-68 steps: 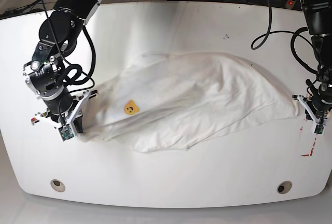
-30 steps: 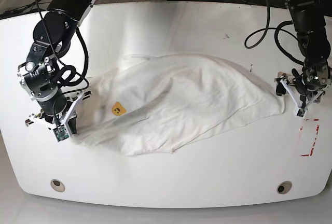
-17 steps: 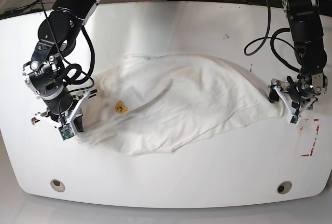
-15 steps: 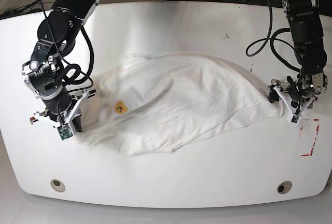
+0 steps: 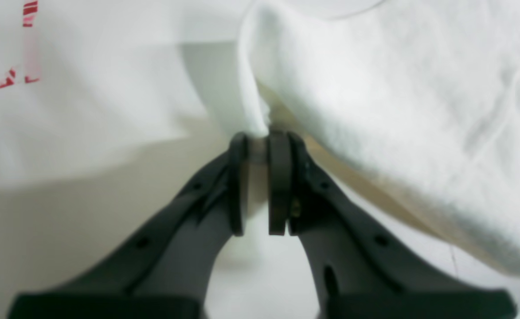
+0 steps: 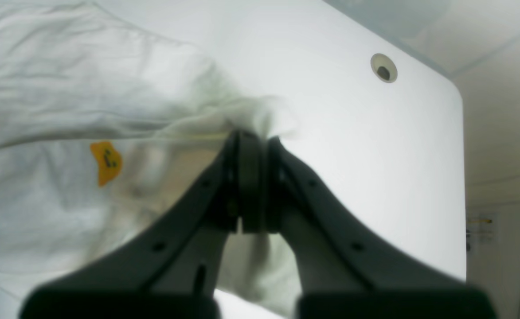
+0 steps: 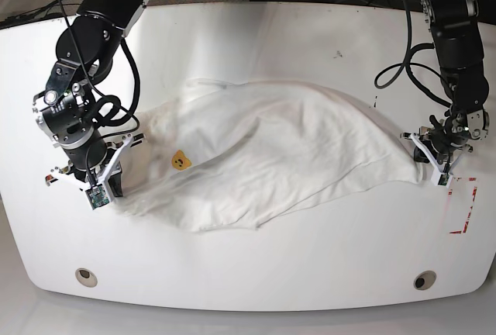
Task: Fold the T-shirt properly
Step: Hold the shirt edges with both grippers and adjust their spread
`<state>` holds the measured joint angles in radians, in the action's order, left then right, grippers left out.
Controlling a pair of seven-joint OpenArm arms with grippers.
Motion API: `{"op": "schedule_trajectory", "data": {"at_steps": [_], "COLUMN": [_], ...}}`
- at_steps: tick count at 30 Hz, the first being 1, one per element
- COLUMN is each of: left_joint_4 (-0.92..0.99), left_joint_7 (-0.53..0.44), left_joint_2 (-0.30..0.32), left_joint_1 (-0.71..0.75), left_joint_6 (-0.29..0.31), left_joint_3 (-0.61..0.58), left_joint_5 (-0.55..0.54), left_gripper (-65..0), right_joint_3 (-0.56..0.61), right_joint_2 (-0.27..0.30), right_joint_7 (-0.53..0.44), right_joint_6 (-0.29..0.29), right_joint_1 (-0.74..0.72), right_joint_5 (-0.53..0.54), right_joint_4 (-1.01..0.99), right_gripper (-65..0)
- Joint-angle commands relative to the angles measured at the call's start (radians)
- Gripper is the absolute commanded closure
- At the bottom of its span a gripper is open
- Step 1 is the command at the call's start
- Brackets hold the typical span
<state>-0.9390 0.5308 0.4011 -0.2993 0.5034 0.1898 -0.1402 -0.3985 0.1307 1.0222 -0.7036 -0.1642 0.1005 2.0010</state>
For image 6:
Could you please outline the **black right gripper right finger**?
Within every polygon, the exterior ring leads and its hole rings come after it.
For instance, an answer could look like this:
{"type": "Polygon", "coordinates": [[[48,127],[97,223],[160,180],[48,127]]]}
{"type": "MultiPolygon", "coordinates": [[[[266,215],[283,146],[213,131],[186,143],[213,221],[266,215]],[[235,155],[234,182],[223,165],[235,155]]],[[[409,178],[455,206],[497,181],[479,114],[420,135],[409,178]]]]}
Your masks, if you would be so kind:
{"type": "Polygon", "coordinates": [[[487,295],[409,256],[355,218],[278,138],[267,144],[266,228],[294,253],[297,319],[495,319],[487,295]]]}

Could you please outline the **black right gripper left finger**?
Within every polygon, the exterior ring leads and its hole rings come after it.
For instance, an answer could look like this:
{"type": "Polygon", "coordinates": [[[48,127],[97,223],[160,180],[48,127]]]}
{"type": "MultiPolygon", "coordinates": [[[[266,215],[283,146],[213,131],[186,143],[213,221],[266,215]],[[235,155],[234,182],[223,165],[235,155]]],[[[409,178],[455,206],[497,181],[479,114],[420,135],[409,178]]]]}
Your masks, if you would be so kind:
{"type": "Polygon", "coordinates": [[[213,298],[229,234],[266,230],[264,146],[235,131],[181,199],[136,238],[41,285],[21,319],[219,319],[213,298]]]}

